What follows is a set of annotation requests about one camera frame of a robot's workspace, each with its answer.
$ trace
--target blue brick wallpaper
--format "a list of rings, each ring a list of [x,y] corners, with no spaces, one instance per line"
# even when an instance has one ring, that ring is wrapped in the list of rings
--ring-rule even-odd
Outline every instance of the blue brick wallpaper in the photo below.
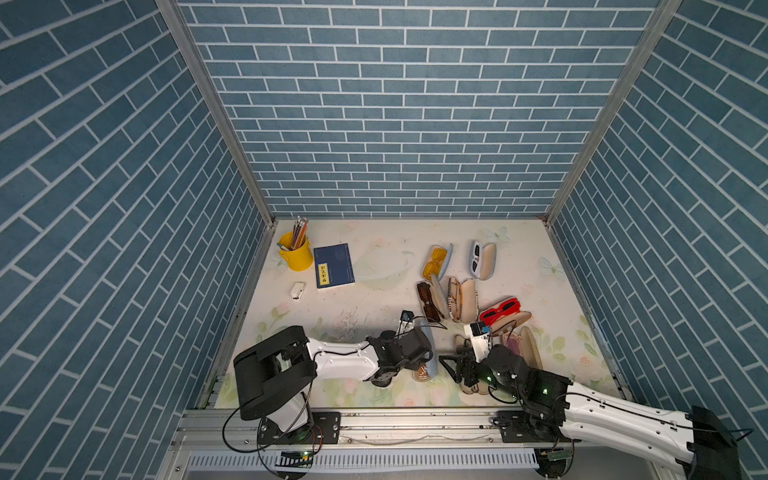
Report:
[[[0,478],[154,475],[263,222],[153,0],[0,2]]]
[[[555,222],[633,394],[768,476],[768,2],[684,0]]]
[[[181,0],[279,217],[543,214],[657,0]]]

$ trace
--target book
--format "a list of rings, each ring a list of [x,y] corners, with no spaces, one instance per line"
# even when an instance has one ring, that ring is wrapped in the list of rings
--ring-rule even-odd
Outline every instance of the book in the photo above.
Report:
[[[349,245],[340,243],[315,249],[315,277],[318,290],[355,283]]]

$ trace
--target yellow pencil holder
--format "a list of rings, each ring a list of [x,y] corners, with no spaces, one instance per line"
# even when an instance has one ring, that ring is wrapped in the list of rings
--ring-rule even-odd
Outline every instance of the yellow pencil holder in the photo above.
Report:
[[[293,241],[293,232],[288,232],[280,238],[280,245],[290,247]],[[283,249],[278,250],[280,256],[288,262],[288,268],[296,272],[302,272],[312,266],[315,263],[315,257],[312,255],[310,247],[309,237],[304,238],[304,243],[301,247],[295,250],[285,251]]]

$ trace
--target floral tablecloth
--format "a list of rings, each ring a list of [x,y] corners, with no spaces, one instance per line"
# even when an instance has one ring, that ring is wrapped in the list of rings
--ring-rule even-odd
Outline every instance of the floral tablecloth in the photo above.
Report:
[[[281,220],[275,239],[293,222]],[[536,220],[311,220],[308,236],[315,247],[349,244],[356,282],[318,291],[314,267],[293,272],[272,245],[248,309],[235,354],[279,330],[301,325],[307,336],[330,342],[362,342],[383,330],[397,330],[401,310],[422,315],[415,285],[429,248],[453,243],[446,277],[469,278],[472,240],[497,244],[492,278],[479,281],[480,307],[509,296],[533,317],[531,328],[546,370],[569,376],[608,395],[619,396],[602,353],[566,279],[543,224]],[[305,282],[301,300],[290,299],[295,282]],[[463,325],[447,321],[448,330],[431,329],[437,354],[452,353]],[[380,389],[370,382],[327,379],[314,383],[313,407],[486,406],[489,396],[466,395],[440,366],[436,378],[416,382],[404,370]],[[233,367],[216,402],[237,407]]]

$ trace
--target metal bracket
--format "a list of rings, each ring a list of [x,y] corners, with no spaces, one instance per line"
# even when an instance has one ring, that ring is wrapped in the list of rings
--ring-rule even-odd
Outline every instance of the metal bracket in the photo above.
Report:
[[[341,426],[341,414],[339,412],[312,412],[312,420],[323,432],[323,446],[339,443],[339,427]],[[314,442],[311,434],[299,441],[295,441],[290,435],[279,437],[280,430],[277,428],[277,424],[267,419],[259,431],[259,445],[269,445],[272,442],[274,445],[312,445]]]

